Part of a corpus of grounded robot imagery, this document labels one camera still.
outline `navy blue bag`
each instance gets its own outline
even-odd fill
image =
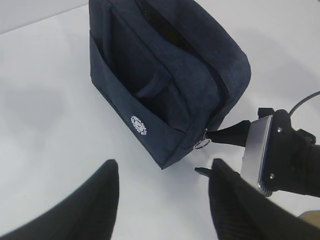
[[[193,0],[90,0],[91,79],[165,169],[247,88],[247,56]]]

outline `white logo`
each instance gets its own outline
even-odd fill
[[[140,133],[141,135],[147,135],[147,129],[144,125],[144,123],[139,119],[137,118],[136,116],[132,116],[131,117],[131,122],[132,122],[132,125],[134,126],[135,130]]]

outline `white table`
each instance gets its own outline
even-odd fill
[[[320,89],[316,0],[198,0],[247,53],[251,84],[223,123],[286,109]],[[320,137],[320,97],[293,126]],[[194,167],[223,158],[239,171],[241,147],[211,144],[161,171],[91,84],[88,7],[0,35],[0,235],[46,212],[107,159],[119,164],[114,240],[212,240],[208,179]],[[277,192],[295,215],[320,200]]]

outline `bag compartment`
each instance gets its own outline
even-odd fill
[[[189,109],[170,72],[107,1],[103,24],[101,52],[113,74],[162,121],[186,132]]]
[[[91,79],[160,167],[184,137],[144,107],[122,85],[105,63],[90,35]]]

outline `black fabric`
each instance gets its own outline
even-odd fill
[[[320,229],[266,199],[223,160],[213,161],[209,177],[211,215],[220,240],[320,239]]]
[[[91,80],[165,169],[247,88],[247,56],[194,0],[90,0]]]
[[[108,160],[64,201],[0,240],[109,240],[118,201],[118,165]]]

